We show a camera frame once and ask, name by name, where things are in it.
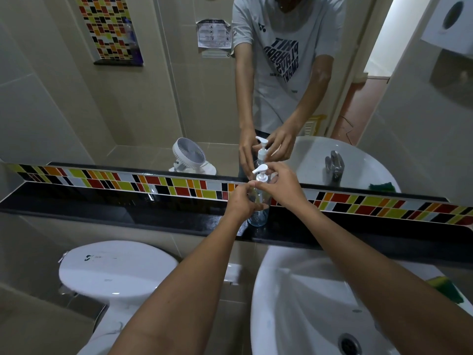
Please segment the person's right hand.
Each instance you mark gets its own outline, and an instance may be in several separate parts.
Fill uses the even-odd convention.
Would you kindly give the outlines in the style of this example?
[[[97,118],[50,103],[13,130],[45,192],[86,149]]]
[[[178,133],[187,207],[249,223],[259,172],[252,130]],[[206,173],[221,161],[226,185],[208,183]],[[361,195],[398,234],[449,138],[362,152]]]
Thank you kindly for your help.
[[[305,196],[296,174],[283,162],[269,162],[269,171],[277,173],[275,191],[269,193],[279,204],[294,215],[301,215],[310,203]]]

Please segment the person's left hand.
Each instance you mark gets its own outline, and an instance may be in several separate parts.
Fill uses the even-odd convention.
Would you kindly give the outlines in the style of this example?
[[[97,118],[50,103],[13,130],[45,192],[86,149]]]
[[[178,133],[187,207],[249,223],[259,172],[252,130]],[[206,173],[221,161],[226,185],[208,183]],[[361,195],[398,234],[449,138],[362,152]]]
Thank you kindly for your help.
[[[242,225],[244,221],[251,217],[252,213],[247,212],[249,200],[248,192],[253,189],[248,183],[238,185],[231,192],[227,208],[224,214],[225,220],[231,220],[237,225]]]

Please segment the clear pump soap bottle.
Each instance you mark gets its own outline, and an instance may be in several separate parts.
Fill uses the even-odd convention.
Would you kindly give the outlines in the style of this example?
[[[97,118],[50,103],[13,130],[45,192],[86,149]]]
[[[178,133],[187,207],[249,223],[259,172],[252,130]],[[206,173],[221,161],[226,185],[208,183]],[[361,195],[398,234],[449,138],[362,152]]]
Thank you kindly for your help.
[[[256,180],[261,182],[261,183],[269,184],[270,178],[267,174],[268,169],[269,169],[269,167],[266,164],[259,165],[253,171],[253,173],[256,175]],[[251,215],[251,217],[248,218],[248,220],[247,220],[248,223],[251,226],[254,226],[254,227],[264,226],[267,223],[268,217],[269,217],[269,211],[270,211],[269,207],[270,207],[270,203],[271,203],[271,195],[267,192],[264,192],[263,190],[253,188],[249,192],[249,200],[254,202],[254,203],[265,204],[267,206],[263,210],[254,212]]]

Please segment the person's left forearm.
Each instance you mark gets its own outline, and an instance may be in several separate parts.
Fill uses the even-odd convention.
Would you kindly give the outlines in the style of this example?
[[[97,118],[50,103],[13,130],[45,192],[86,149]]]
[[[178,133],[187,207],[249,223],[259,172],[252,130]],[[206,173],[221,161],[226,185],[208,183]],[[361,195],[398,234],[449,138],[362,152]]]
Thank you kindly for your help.
[[[232,247],[248,217],[225,213],[139,307],[108,355],[203,355]]]

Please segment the person's right forearm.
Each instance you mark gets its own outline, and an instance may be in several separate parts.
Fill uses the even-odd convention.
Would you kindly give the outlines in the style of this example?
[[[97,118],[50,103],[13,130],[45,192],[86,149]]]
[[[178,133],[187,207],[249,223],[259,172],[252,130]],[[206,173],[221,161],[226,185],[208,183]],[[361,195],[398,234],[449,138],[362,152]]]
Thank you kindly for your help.
[[[401,355],[473,355],[473,317],[457,304],[306,199],[285,207],[311,231]]]

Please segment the chrome sink faucet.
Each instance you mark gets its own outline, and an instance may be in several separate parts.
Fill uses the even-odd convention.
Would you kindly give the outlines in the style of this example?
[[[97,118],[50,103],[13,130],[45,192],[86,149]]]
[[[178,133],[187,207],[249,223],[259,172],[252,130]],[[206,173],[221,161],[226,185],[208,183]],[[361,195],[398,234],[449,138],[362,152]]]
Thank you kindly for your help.
[[[329,186],[340,186],[345,170],[344,161],[336,150],[325,157],[325,181]]]

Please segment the white ceramic sink basin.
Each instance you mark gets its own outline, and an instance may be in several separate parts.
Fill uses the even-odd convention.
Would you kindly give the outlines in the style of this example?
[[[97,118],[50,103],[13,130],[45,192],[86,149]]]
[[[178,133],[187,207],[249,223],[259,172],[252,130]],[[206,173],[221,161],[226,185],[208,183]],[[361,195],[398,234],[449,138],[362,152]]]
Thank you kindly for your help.
[[[400,355],[323,251],[269,246],[251,306],[253,355],[341,355],[348,333],[362,355]]]

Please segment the black stone ledge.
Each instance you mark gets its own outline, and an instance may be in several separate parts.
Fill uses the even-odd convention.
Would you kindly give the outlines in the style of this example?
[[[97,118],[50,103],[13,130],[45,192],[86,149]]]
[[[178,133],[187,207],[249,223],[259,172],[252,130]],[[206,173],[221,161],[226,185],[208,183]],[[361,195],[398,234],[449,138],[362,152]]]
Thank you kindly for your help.
[[[24,183],[0,201],[0,212],[206,237],[226,202],[73,186]],[[465,226],[324,212],[385,256],[473,270],[473,230]],[[238,240],[317,249],[306,226],[283,207],[271,207],[262,228],[244,225]]]

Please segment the white toilet tank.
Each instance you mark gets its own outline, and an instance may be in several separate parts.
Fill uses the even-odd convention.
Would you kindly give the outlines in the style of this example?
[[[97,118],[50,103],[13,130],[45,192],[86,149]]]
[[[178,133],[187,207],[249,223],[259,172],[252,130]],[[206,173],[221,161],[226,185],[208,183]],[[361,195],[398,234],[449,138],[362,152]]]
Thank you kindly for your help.
[[[165,251],[133,241],[110,240],[70,250],[59,266],[62,286],[105,305],[77,355],[107,355],[134,313],[178,264]]]

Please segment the metal sink drain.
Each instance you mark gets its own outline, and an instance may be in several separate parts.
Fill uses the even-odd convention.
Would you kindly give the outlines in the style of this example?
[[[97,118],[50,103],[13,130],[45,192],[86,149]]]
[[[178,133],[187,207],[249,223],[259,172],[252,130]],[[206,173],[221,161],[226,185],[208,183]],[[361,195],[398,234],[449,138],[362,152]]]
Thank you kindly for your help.
[[[362,355],[359,341],[348,333],[341,334],[338,337],[338,349],[341,355]]]

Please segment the green and yellow sponge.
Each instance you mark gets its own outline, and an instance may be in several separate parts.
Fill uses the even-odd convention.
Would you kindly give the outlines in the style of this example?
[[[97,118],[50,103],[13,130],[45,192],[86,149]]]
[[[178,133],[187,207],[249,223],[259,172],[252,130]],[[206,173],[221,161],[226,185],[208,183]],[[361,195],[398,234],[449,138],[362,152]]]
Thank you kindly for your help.
[[[446,276],[436,276],[426,280],[431,287],[446,296],[449,300],[456,304],[464,303],[464,298],[457,290],[453,282]]]

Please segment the white paper towel dispenser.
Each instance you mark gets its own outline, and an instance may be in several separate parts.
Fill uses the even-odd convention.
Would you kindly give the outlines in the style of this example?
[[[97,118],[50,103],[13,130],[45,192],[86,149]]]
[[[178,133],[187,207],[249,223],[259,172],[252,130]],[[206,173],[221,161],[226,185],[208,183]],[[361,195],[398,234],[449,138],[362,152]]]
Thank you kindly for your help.
[[[439,0],[421,39],[473,59],[473,0]]]

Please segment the white wall fitting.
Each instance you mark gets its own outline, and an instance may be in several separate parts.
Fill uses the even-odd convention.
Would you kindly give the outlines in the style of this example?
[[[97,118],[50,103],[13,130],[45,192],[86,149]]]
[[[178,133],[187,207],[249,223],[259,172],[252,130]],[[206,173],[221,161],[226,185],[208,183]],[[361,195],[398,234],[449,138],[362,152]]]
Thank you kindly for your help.
[[[228,285],[239,285],[242,272],[242,265],[228,263],[223,283]]]

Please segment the large wall mirror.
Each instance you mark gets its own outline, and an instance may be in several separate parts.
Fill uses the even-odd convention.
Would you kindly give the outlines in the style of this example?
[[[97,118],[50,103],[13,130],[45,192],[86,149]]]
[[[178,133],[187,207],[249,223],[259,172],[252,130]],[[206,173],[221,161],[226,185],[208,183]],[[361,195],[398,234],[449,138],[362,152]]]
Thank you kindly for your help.
[[[421,39],[429,0],[358,142],[330,139],[392,0],[0,0],[0,161],[168,171],[188,138],[217,176],[271,160],[299,182],[473,206],[473,59]]]

